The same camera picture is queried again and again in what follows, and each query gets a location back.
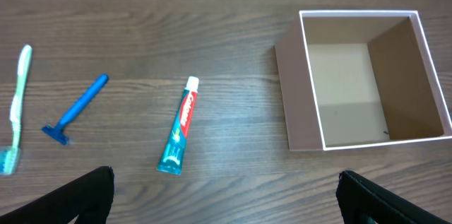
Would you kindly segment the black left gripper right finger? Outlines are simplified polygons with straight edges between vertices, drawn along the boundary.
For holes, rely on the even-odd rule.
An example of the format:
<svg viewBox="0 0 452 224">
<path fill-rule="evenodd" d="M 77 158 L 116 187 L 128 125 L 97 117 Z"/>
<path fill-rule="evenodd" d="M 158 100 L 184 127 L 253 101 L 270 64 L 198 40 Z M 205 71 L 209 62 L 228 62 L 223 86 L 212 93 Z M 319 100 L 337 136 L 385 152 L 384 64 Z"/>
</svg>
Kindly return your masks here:
<svg viewBox="0 0 452 224">
<path fill-rule="evenodd" d="M 345 224 L 448 224 L 352 170 L 339 174 L 335 195 Z"/>
</svg>

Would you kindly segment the green white toothbrush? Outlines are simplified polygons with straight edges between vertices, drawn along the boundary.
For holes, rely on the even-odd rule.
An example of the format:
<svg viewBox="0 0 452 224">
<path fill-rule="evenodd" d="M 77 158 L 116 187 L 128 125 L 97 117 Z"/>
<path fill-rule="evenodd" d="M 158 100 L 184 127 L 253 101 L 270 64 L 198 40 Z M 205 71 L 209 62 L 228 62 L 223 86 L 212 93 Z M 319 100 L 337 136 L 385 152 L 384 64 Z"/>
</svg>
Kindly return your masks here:
<svg viewBox="0 0 452 224">
<path fill-rule="evenodd" d="M 9 115 L 12 128 L 12 143 L 10 146 L 1 148 L 1 175 L 5 176 L 12 175 L 16 171 L 20 159 L 19 145 L 22 127 L 23 98 L 31 60 L 32 47 L 25 45 L 20 52 L 18 60 L 16 91 L 13 96 Z"/>
</svg>

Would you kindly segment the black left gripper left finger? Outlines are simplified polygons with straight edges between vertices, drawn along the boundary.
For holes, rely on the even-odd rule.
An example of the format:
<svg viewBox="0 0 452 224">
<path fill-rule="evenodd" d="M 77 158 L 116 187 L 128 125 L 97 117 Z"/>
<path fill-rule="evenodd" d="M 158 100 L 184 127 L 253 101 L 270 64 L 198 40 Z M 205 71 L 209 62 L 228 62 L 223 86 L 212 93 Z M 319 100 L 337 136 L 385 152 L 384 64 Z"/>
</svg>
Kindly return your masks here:
<svg viewBox="0 0 452 224">
<path fill-rule="evenodd" d="M 101 166 L 1 217 L 2 223 L 106 223 L 114 172 Z"/>
</svg>

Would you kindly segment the blue disposable razor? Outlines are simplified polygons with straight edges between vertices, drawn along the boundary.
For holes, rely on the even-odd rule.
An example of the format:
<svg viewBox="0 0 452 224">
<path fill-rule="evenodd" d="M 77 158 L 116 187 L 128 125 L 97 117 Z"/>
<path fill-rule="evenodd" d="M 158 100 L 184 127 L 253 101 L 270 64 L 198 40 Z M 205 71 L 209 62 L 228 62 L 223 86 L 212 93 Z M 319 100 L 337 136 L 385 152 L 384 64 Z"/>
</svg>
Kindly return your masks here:
<svg viewBox="0 0 452 224">
<path fill-rule="evenodd" d="M 91 100 L 103 89 L 108 80 L 107 74 L 100 75 L 66 111 L 55 126 L 46 125 L 42 127 L 42 131 L 60 144 L 68 145 L 70 138 L 64 135 L 64 128 L 86 108 Z"/>
</svg>

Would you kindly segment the Colgate toothpaste tube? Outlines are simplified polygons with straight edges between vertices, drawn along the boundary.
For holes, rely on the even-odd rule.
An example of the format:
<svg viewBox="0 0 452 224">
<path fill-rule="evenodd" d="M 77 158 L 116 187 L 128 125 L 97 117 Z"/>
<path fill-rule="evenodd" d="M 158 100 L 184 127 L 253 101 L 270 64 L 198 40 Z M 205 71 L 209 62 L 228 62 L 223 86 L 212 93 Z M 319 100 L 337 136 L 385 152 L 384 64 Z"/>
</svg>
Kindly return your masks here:
<svg viewBox="0 0 452 224">
<path fill-rule="evenodd" d="M 198 97 L 198 85 L 197 77 L 188 77 L 167 144 L 157 165 L 157 170 L 160 172 L 173 175 L 182 173 L 186 141 Z"/>
</svg>

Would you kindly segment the open white cardboard box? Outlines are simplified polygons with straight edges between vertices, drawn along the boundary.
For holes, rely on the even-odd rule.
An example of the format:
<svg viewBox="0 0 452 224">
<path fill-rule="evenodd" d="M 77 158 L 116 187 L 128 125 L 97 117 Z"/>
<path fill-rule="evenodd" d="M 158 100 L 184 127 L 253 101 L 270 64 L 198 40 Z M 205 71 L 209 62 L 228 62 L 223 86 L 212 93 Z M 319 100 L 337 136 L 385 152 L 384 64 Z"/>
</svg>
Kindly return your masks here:
<svg viewBox="0 0 452 224">
<path fill-rule="evenodd" d="M 291 151 L 451 138 L 417 11 L 300 11 L 275 57 Z"/>
</svg>

